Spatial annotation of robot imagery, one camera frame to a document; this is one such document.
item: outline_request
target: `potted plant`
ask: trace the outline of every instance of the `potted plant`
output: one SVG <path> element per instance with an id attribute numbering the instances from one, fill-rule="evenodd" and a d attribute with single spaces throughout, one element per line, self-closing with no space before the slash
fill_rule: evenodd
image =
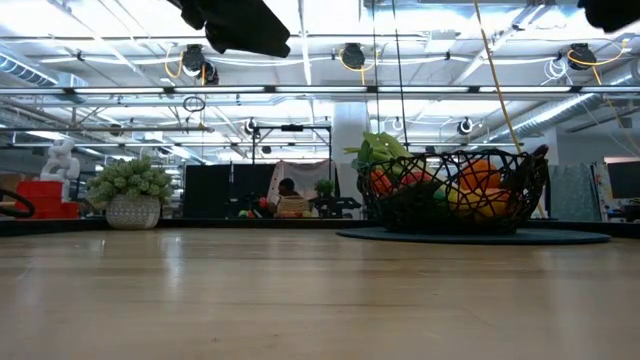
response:
<path id="1" fill-rule="evenodd" d="M 152 229 L 160 204 L 171 196 L 171 176 L 151 168 L 151 159 L 117 161 L 89 182 L 89 198 L 106 204 L 107 222 L 116 229 Z"/>
<path id="2" fill-rule="evenodd" d="M 333 182 L 326 179 L 318 180 L 315 190 L 320 198 L 330 197 L 333 193 Z"/>

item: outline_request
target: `round black mat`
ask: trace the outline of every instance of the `round black mat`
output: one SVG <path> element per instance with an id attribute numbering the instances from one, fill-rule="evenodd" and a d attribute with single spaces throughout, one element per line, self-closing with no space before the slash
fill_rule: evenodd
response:
<path id="1" fill-rule="evenodd" d="M 376 227 L 340 230 L 338 235 L 368 240 L 477 245 L 576 245 L 611 240 L 609 235 L 604 234 L 552 229 L 519 229 L 515 234 L 508 235 L 429 235 L 394 233 Z"/>

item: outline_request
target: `white flower pot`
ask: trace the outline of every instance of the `white flower pot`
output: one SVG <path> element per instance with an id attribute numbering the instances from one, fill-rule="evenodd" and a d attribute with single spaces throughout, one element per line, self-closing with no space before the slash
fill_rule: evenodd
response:
<path id="1" fill-rule="evenodd" d="M 160 219 L 160 200 L 153 196 L 131 199 L 117 195 L 107 206 L 107 222 L 119 230 L 153 229 Z"/>

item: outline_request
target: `table surface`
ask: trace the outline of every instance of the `table surface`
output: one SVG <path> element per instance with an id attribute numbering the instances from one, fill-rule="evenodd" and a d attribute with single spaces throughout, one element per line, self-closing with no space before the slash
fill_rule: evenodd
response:
<path id="1" fill-rule="evenodd" d="M 330 230 L 0 239 L 1 359 L 638 359 L 640 241 Z"/>

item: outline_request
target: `black wire basket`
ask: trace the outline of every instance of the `black wire basket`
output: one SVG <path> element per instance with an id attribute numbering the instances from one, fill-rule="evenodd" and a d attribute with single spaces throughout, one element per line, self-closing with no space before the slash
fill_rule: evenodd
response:
<path id="1" fill-rule="evenodd" d="M 489 149 L 373 163 L 358 170 L 358 189 L 390 231 L 505 234 L 529 219 L 547 179 L 544 154 Z"/>

